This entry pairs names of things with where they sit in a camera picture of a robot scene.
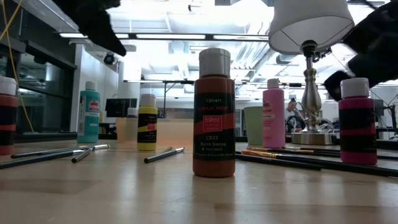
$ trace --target white lampshade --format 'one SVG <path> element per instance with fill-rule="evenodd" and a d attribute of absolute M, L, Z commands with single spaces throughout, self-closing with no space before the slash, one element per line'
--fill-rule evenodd
<path fill-rule="evenodd" d="M 274 10 L 269 45 L 282 54 L 301 54 L 306 40 L 325 50 L 354 27 L 346 0 L 276 0 Z"/>

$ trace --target green cup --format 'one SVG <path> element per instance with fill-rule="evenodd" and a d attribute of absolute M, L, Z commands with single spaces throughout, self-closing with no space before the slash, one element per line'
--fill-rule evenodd
<path fill-rule="evenodd" d="M 249 146 L 262 147 L 262 106 L 245 108 L 244 122 Z"/>

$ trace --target teal paint bottle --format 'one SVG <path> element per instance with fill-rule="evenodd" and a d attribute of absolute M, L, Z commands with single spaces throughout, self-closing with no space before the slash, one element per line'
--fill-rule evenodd
<path fill-rule="evenodd" d="M 100 93 L 95 82 L 86 82 L 86 90 L 80 92 L 78 143 L 96 143 L 100 130 Z"/>

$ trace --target brown paint bottle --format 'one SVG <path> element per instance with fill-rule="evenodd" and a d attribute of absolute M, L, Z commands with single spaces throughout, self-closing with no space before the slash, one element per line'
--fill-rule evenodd
<path fill-rule="evenodd" d="M 199 54 L 195 82 L 193 172 L 201 177 L 235 173 L 235 82 L 229 78 L 231 54 L 206 49 Z"/>

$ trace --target person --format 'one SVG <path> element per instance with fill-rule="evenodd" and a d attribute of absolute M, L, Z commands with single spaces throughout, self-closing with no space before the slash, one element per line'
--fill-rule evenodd
<path fill-rule="evenodd" d="M 296 109 L 296 100 L 294 98 L 287 104 L 287 108 L 285 109 L 285 122 L 290 116 L 295 116 L 294 109 Z"/>
<path fill-rule="evenodd" d="M 301 131 L 305 128 L 304 121 L 302 120 L 301 116 L 299 116 L 299 111 L 296 110 L 296 100 L 294 98 L 287 104 L 287 108 L 285 109 L 285 122 L 289 120 L 286 124 L 286 132 L 297 132 Z"/>

